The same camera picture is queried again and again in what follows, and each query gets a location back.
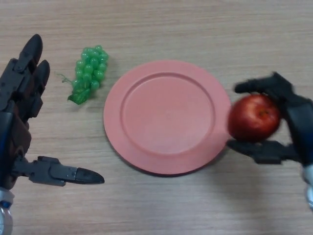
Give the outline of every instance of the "plastic grapes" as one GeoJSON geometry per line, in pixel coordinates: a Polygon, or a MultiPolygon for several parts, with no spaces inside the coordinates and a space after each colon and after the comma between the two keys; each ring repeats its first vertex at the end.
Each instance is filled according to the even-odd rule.
{"type": "Polygon", "coordinates": [[[71,81],[60,74],[64,78],[63,82],[68,82],[73,87],[72,94],[67,99],[76,104],[86,102],[105,79],[108,59],[109,55],[100,45],[84,48],[81,59],[76,61],[75,79],[71,81]]]}

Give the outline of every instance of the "robotic hand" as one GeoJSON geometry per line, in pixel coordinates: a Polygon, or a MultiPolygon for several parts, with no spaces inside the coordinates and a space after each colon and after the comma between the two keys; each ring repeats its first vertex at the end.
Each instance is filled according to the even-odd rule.
{"type": "Polygon", "coordinates": [[[11,59],[0,77],[0,235],[12,233],[10,192],[19,176],[39,184],[64,186],[103,184],[104,178],[91,170],[62,165],[58,159],[39,156],[28,162],[25,158],[31,134],[28,119],[35,118],[43,102],[41,96],[50,75],[50,66],[43,60],[41,37],[34,35],[18,59],[11,59]]]}
{"type": "Polygon", "coordinates": [[[308,184],[306,198],[313,210],[313,102],[296,95],[292,84],[278,73],[236,84],[236,93],[261,93],[275,102],[286,120],[293,144],[277,141],[262,143],[229,140],[228,147],[251,157],[257,164],[281,164],[282,161],[299,162],[303,167],[303,180],[308,184]]]}

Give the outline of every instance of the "apple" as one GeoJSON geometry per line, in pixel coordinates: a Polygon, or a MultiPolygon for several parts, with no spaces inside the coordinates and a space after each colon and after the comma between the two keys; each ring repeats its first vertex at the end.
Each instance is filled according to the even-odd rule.
{"type": "Polygon", "coordinates": [[[228,132],[238,141],[261,142],[277,131],[280,121],[280,112],[270,98],[250,94],[232,105],[228,132]]]}

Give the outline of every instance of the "pink plate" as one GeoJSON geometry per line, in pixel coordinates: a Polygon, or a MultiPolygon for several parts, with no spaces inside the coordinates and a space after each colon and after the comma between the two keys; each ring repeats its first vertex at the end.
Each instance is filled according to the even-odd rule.
{"type": "Polygon", "coordinates": [[[181,61],[154,61],[123,75],[104,107],[113,148],[150,173],[177,175],[208,164],[229,138],[231,103],[204,69],[181,61]]]}

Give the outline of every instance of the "wooden table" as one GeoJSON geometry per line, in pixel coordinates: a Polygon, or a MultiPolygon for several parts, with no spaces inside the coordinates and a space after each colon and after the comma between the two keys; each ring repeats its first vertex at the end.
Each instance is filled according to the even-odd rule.
{"type": "MultiPolygon", "coordinates": [[[[232,101],[235,82],[278,71],[313,98],[311,0],[2,0],[0,66],[39,33],[51,76],[44,105],[30,121],[27,154],[101,173],[99,186],[13,188],[14,235],[311,235],[312,213],[300,167],[258,166],[228,151],[215,166],[157,178],[125,165],[110,148],[102,115],[106,96],[126,71],[144,62],[179,59],[210,71],[232,101]],[[84,47],[110,54],[97,98],[67,102],[84,47]]],[[[275,137],[289,142],[285,126],[275,137]]]]}

